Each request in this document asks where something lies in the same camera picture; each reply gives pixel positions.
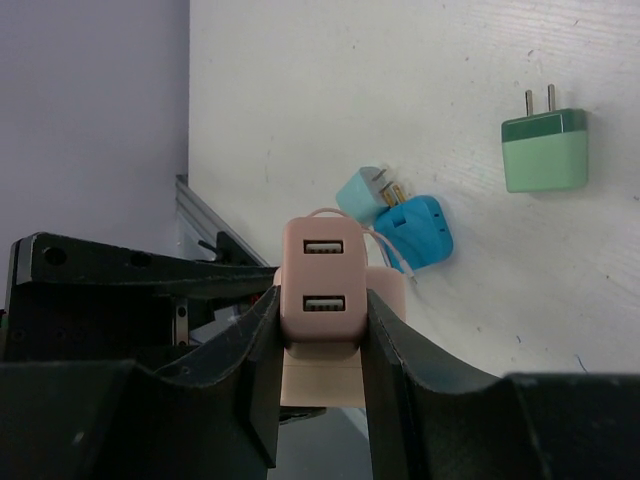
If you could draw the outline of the pink cube socket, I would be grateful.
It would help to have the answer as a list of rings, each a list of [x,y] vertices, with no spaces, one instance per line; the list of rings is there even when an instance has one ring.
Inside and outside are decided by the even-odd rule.
[[[375,291],[401,321],[406,320],[404,275],[383,266],[367,268],[367,287]],[[322,355],[309,356],[311,344],[284,351],[280,404],[285,407],[365,406],[361,357],[353,351],[346,358],[338,353],[346,345],[325,344]]]

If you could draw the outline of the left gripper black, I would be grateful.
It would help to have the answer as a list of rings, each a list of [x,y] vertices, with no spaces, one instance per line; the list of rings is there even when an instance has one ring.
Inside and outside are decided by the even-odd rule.
[[[174,338],[177,320],[193,330],[224,307],[250,304],[276,269],[220,265],[38,232],[15,243],[14,281],[143,288],[139,293],[16,292],[3,318],[3,361],[174,361],[195,349]]]

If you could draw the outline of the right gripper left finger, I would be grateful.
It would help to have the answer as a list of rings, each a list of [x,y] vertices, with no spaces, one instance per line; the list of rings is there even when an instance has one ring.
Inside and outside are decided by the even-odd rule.
[[[263,479],[276,462],[279,295],[169,365],[1,369],[5,479]]]

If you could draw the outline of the pink charger brown band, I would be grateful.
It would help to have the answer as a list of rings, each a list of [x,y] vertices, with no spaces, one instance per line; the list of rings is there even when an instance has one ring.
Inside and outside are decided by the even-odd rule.
[[[362,227],[347,217],[298,217],[283,233],[280,325],[289,354],[353,357],[367,324]]]

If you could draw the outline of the mint green USB charger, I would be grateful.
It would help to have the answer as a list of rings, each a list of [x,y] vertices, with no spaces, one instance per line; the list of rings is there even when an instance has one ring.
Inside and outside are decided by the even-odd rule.
[[[501,125],[506,190],[540,193],[584,187],[589,177],[588,115],[581,108],[559,108],[556,87],[547,86],[547,107],[533,111],[533,92],[525,92],[526,114]]]

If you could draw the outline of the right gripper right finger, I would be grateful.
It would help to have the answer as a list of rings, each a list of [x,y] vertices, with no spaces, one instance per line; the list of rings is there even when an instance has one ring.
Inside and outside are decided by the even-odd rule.
[[[639,379],[496,377],[368,296],[363,382],[377,479],[635,479]]]

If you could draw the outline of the bright blue plug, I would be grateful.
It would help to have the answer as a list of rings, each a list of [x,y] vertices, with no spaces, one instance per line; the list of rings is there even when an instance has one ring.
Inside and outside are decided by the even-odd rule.
[[[451,230],[438,200],[429,195],[407,197],[398,184],[385,191],[394,203],[373,223],[413,270],[447,260],[454,249]]]

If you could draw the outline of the light cyan USB charger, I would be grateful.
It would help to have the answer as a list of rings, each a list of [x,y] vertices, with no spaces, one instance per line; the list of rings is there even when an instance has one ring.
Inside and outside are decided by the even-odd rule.
[[[383,196],[387,185],[386,170],[375,166],[360,167],[336,193],[340,210],[359,223],[370,226],[389,208]]]

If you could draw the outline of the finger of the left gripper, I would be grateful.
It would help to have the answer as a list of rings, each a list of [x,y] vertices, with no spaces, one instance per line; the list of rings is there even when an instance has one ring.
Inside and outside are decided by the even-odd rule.
[[[326,407],[281,406],[279,424],[286,425],[297,421],[308,420],[324,415]]]

